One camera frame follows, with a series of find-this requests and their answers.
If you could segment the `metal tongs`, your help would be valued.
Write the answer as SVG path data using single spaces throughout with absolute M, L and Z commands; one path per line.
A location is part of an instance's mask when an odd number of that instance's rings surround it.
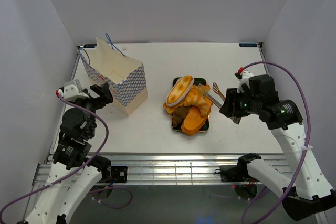
M 219 109 L 222 108 L 223 104 L 220 103 L 219 101 L 217 101 L 212 95 L 210 95 L 208 93 L 208 91 L 206 91 L 205 87 L 203 87 L 202 85 L 199 84 L 198 85 L 198 90 L 199 90 L 199 92 L 201 93 L 202 96 L 209 98 L 216 107 L 218 107 Z M 225 102 L 226 98 L 221 93 L 221 91 L 219 89 L 219 86 L 217 85 L 216 82 L 213 82 L 212 90 L 215 92 L 215 94 L 217 94 L 222 99 L 223 102 Z M 237 125 L 240 123 L 240 120 L 241 120 L 241 118 L 237 118 L 237 117 L 229 117 L 229 118 Z

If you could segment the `blue checkered paper bag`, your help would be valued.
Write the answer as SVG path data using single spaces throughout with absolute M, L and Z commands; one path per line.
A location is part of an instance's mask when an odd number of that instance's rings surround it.
M 114 106 L 130 116 L 147 98 L 147 83 L 143 62 L 127 56 L 106 34 L 107 41 L 97 38 L 92 48 L 78 49 L 91 83 L 107 83 Z

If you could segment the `golden croissant front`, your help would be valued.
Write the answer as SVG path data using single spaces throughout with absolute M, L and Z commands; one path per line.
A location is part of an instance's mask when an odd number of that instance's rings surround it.
M 191 106 L 191 105 L 198 107 L 200 110 L 200 115 L 205 116 L 209 112 L 212 104 L 209 100 L 206 100 L 203 97 L 195 95 L 192 97 L 188 97 L 184 101 L 184 106 Z

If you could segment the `golden croissant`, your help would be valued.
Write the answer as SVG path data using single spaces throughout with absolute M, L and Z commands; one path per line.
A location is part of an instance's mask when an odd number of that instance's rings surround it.
M 191 105 L 198 107 L 200 110 L 200 115 L 205 116 L 209 112 L 212 104 L 209 100 L 206 100 L 203 97 L 195 95 L 192 97 L 188 97 L 184 101 L 184 106 L 191 106 Z
M 209 85 L 201 85 L 201 84 L 193 85 L 186 97 L 189 98 L 189 97 L 193 97 L 196 95 L 196 96 L 204 98 L 206 97 L 210 89 L 211 88 Z

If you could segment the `golden croissant back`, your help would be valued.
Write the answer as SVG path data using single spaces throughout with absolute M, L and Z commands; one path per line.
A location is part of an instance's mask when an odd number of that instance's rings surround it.
M 196 95 L 196 96 L 204 98 L 206 97 L 210 89 L 211 88 L 209 85 L 201 85 L 201 84 L 193 85 L 186 97 L 189 98 L 189 97 L 193 97 Z

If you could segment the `long cream-filled bread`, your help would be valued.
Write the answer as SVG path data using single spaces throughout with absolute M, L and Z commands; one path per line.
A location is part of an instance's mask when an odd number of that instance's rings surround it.
M 190 75 L 179 78 L 166 97 L 166 105 L 173 107 L 180 103 L 189 93 L 193 83 L 194 78 Z

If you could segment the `brown chocolate croissant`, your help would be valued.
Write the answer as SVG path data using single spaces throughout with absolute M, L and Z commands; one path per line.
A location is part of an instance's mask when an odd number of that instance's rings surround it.
M 190 106 L 181 106 L 174 110 L 172 114 L 172 126 L 177 127 L 179 124 L 183 122 L 186 118 L 188 111 L 191 107 Z

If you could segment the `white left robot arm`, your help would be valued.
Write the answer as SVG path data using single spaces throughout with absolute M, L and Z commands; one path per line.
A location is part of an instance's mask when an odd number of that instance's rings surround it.
M 102 156 L 88 158 L 89 140 L 94 138 L 96 111 L 112 103 L 108 83 L 92 85 L 94 98 L 79 80 L 72 80 L 56 91 L 70 108 L 64 112 L 46 189 L 23 223 L 70 223 L 71 217 L 97 182 L 111 177 L 111 162 Z

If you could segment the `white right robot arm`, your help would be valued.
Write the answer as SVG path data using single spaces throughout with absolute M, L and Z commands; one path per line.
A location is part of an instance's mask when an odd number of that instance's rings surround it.
M 305 145 L 303 118 L 296 104 L 279 100 L 274 79 L 267 74 L 255 76 L 243 71 L 236 77 L 239 86 L 227 89 L 220 113 L 237 121 L 255 114 L 266 123 L 283 151 L 294 182 L 256 153 L 241 156 L 236 167 L 224 171 L 226 179 L 254 178 L 263 183 L 279 197 L 295 221 L 335 207 L 335 190 L 324 177 L 311 147 Z

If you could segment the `large orange flat bread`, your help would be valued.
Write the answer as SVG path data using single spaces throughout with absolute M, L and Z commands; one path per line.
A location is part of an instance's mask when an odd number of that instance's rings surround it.
M 181 131 L 184 134 L 192 136 L 199 132 L 207 119 L 208 114 L 201 116 L 199 108 L 193 106 L 189 109 L 188 114 L 182 123 Z

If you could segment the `twisted orange bread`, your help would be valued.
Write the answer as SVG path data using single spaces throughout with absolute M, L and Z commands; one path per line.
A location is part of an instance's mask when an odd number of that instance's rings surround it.
M 163 103 L 163 107 L 168 114 L 172 114 L 174 112 L 174 110 L 176 109 L 176 106 L 170 107 L 166 103 Z

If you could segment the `black gold-rimmed tray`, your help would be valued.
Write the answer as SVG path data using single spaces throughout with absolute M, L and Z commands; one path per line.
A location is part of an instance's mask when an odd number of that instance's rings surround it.
M 178 82 L 179 79 L 180 79 L 180 77 L 174 78 L 172 86 L 174 86 Z M 201 84 L 201 85 L 207 85 L 207 81 L 204 78 L 194 78 L 194 84 L 195 85 L 199 85 L 199 84 Z M 182 123 L 183 122 L 181 122 L 180 124 L 178 124 L 176 127 L 174 127 L 173 124 L 171 124 L 172 125 L 172 129 L 175 130 L 175 131 L 177 131 L 177 132 L 181 132 L 182 131 L 181 130 Z M 209 117 L 206 119 L 205 123 L 200 128 L 199 132 L 203 133 L 203 132 L 208 131 L 208 129 L 209 129 Z

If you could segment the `right black motor mount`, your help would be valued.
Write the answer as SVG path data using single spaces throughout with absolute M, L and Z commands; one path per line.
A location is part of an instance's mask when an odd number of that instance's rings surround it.
M 220 166 L 214 170 L 214 174 L 220 176 L 221 182 L 246 182 L 249 177 L 245 176 L 237 166 Z

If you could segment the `black motor mount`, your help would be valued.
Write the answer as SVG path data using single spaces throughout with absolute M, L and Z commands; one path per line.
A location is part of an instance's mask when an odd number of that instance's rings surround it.
M 110 166 L 102 173 L 103 183 L 126 183 L 128 175 L 127 166 Z
M 245 176 L 237 166 L 220 166 L 214 170 L 214 174 L 220 176 L 221 182 L 246 182 L 249 177 Z

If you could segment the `left black motor mount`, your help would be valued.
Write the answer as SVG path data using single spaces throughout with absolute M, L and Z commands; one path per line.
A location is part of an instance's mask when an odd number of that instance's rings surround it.
M 102 173 L 103 183 L 126 183 L 128 175 L 127 166 L 110 166 Z

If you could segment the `aluminium frame rail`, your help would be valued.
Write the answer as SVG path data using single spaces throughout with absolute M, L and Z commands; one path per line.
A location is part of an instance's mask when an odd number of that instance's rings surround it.
M 112 166 L 128 168 L 127 186 L 220 185 L 215 170 L 237 165 L 242 154 L 112 154 Z

